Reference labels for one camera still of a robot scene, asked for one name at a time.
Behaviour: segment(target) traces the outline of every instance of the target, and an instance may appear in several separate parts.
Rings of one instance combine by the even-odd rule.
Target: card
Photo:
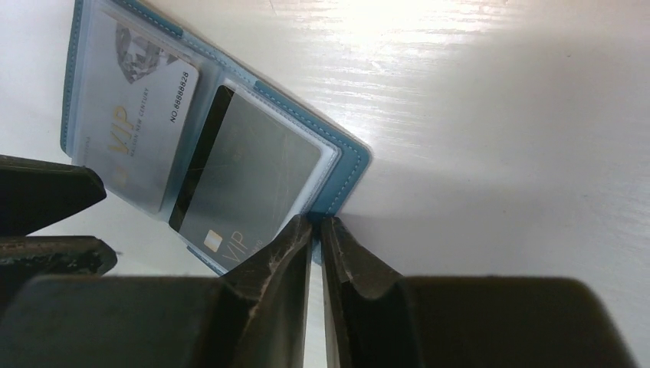
[[[169,224],[229,271],[308,206],[336,150],[220,86]]]
[[[199,71],[137,26],[94,12],[81,69],[75,164],[157,213]]]

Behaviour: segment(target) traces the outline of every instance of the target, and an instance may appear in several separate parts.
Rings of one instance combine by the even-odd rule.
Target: white table
[[[69,162],[72,1],[3,2],[0,153]],[[578,278],[650,366],[647,2],[154,3],[373,148],[341,217],[381,259],[404,274]],[[113,195],[40,233],[104,239],[123,253],[114,274],[211,274]],[[312,286],[307,366],[324,366]]]

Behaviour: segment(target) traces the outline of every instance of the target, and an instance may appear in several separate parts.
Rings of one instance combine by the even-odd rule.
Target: table
[[[650,365],[649,4],[151,1],[372,147],[340,215],[382,260],[578,278]],[[73,2],[4,5],[0,153],[69,162]],[[41,234],[104,239],[122,252],[114,274],[211,274],[114,195]],[[306,366],[324,366],[313,274]]]

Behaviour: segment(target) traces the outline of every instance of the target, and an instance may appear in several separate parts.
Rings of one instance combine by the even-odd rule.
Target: wallet
[[[223,274],[335,215],[366,146],[154,8],[76,0],[61,148]]]

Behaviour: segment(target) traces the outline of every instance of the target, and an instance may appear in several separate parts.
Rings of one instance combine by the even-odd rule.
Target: blue card holder
[[[172,123],[160,123],[167,105]],[[337,125],[132,0],[75,2],[61,148],[109,190],[168,222],[220,274],[291,215],[335,215],[371,159]],[[233,198],[249,202],[235,206]]]

